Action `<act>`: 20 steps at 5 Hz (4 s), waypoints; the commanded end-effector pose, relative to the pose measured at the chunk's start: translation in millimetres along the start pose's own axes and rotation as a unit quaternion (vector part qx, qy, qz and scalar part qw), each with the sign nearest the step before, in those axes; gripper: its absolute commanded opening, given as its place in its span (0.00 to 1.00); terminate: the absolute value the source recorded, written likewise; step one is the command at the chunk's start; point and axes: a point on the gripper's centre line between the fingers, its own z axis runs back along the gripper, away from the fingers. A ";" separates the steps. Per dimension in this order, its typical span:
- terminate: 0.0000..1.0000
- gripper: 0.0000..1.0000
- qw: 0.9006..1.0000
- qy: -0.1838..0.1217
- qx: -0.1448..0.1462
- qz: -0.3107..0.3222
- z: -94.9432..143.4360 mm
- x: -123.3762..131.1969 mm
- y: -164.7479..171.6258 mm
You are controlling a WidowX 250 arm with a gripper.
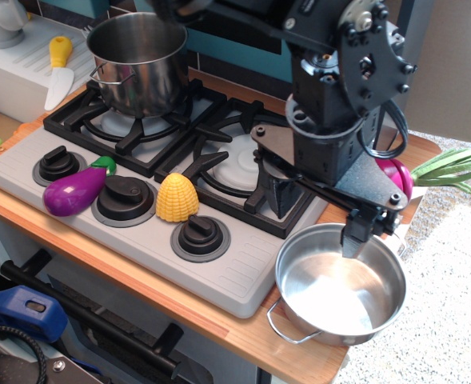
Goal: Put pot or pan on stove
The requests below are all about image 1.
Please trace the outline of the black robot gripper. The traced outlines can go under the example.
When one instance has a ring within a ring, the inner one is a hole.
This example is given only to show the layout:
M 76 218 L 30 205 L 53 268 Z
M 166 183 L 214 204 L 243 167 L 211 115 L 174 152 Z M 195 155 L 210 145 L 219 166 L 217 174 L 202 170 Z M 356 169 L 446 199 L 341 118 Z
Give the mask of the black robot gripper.
M 258 124 L 250 131 L 257 143 L 258 185 L 270 209 L 283 218 L 303 191 L 342 208 L 348 214 L 341 231 L 344 258 L 356 258 L 373 236 L 392 234 L 407 205 L 405 194 L 376 163 L 396 158 L 407 143 L 387 151 L 371 146 L 382 112 L 406 138 L 405 116 L 392 100 L 363 110 L 360 117 L 322 126 L 291 98 L 286 103 L 287 126 Z

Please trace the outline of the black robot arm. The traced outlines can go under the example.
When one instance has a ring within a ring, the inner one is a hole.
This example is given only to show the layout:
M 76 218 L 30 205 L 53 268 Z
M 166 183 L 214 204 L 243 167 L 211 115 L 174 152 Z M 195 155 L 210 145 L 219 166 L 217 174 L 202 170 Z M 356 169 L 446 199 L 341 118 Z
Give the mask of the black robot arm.
M 153 1 L 165 22 L 220 15 L 284 41 L 291 53 L 287 127 L 257 126 L 255 160 L 273 210 L 298 188 L 344 209 L 342 254 L 357 257 L 375 235 L 392 234 L 408 199 L 377 168 L 407 147 L 395 97 L 416 70 L 381 1 Z

